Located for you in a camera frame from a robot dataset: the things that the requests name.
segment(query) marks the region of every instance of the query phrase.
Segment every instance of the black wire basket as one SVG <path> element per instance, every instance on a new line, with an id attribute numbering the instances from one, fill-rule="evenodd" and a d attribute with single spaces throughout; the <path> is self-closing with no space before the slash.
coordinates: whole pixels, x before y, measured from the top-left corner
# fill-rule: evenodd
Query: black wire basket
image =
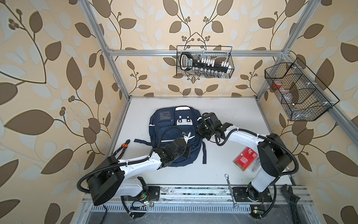
<path id="1" fill-rule="evenodd" d="M 304 68 L 314 75 L 314 81 L 306 77 Z M 265 79 L 290 121 L 314 121 L 339 102 L 338 97 L 299 58 L 293 63 L 283 62 L 265 69 Z"/>
<path id="2" fill-rule="evenodd" d="M 176 47 L 176 73 L 205 78 L 231 78 L 235 69 L 231 50 L 229 46 L 179 45 Z"/>

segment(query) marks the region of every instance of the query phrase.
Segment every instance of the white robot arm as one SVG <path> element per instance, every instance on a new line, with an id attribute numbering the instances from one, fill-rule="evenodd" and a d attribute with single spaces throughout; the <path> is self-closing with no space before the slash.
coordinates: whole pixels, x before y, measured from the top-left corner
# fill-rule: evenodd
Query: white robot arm
<path id="1" fill-rule="evenodd" d="M 239 142 L 259 154 L 262 169 L 247 189 L 248 197 L 252 201 L 260 199 L 261 193 L 282 175 L 293 174 L 298 170 L 296 158 L 276 134 L 258 135 L 230 123 L 221 124 L 214 113 L 203 114 L 197 134 L 208 140 L 215 136 L 216 144 L 219 146 L 228 140 Z M 180 156 L 190 156 L 190 146 L 187 145 L 187 137 L 184 135 L 171 144 L 152 149 L 147 156 L 126 160 L 117 160 L 114 155 L 107 157 L 94 171 L 78 181 L 77 188 L 82 192 L 91 193 L 94 205 L 101 205 L 113 196 L 135 197 L 143 193 L 145 182 L 142 178 L 133 178 L 134 176 L 169 166 Z M 292 160 L 295 169 L 283 172 Z M 81 183 L 86 179 L 89 189 L 81 187 Z"/>

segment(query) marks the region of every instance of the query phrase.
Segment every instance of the floral wallpaper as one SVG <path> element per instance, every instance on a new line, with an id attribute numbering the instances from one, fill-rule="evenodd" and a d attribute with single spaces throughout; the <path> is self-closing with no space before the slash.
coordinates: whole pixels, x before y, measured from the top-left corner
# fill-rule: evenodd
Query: floral wallpaper
<path id="1" fill-rule="evenodd" d="M 305 0 L 89 0 L 112 49 L 281 50 Z"/>
<path id="2" fill-rule="evenodd" d="M 175 59 L 151 56 L 115 58 L 132 96 L 255 96 L 264 82 L 264 69 L 272 57 L 233 57 L 231 78 L 205 78 L 176 74 Z"/>
<path id="3" fill-rule="evenodd" d="M 309 66 L 325 89 L 341 100 L 338 106 L 358 124 L 358 2 L 322 0 L 291 54 Z M 358 147 L 325 113 L 313 122 L 288 121 L 276 96 L 260 100 L 269 124 L 300 163 L 298 184 L 307 186 L 323 222 L 358 223 Z"/>
<path id="4" fill-rule="evenodd" d="M 70 223 L 103 160 L 125 100 L 92 33 L 76 1 L 0 0 L 1 223 Z"/>

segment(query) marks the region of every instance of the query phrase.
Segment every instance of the red box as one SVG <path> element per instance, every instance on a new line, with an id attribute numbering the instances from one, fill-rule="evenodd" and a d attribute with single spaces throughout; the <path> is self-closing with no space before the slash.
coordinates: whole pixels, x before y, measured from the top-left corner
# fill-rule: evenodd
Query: red box
<path id="1" fill-rule="evenodd" d="M 244 149 L 244 151 L 236 157 L 234 163 L 240 167 L 242 171 L 245 171 L 246 168 L 257 158 L 257 156 L 258 154 L 254 150 L 246 147 L 246 149 Z"/>

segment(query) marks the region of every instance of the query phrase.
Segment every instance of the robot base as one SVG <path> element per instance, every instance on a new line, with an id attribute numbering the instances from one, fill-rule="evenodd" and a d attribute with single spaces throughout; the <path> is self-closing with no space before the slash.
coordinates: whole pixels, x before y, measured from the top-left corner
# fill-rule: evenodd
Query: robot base
<path id="1" fill-rule="evenodd" d="M 248 199 L 247 187 L 233 187 L 232 191 L 234 193 L 235 201 L 236 202 L 252 202 Z M 263 202 L 272 202 L 271 194 L 268 188 L 266 188 L 262 193 L 262 197 L 258 200 L 258 203 Z"/>

